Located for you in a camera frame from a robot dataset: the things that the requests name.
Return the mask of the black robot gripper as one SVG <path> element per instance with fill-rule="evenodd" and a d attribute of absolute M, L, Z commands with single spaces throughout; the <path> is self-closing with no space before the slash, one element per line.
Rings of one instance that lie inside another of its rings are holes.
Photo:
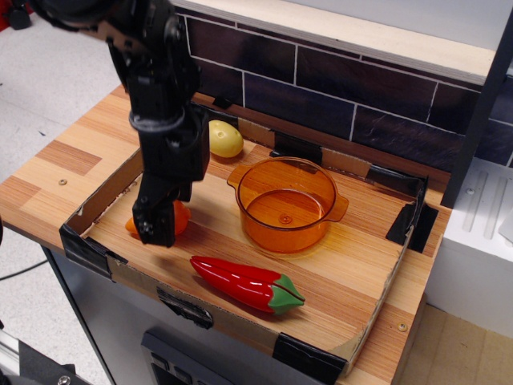
<path fill-rule="evenodd" d="M 188 51 L 183 27 L 169 23 L 153 37 L 112 25 L 107 44 L 137 131 L 143 175 L 132 215 L 144 244 L 172 247 L 174 201 L 189 201 L 192 183 L 209 160 L 206 115 L 191 104 L 200 69 Z"/>

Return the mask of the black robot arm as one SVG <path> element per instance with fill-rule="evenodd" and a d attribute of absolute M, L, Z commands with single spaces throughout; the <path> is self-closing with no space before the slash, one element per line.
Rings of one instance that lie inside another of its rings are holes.
<path fill-rule="evenodd" d="M 143 176 L 132 216 L 144 244 L 176 241 L 175 201 L 189 201 L 209 162 L 208 116 L 192 104 L 200 68 L 169 1 L 32 1 L 52 26 L 108 45 L 129 95 Z"/>

